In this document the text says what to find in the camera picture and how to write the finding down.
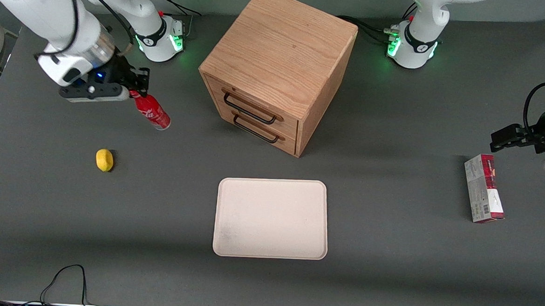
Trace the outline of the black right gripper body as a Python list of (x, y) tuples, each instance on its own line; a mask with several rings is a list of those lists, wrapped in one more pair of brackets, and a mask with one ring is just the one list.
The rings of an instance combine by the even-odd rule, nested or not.
[(89, 85), (121, 85), (127, 89), (136, 89), (136, 69), (124, 56), (112, 55), (111, 59), (93, 69), (89, 74)]

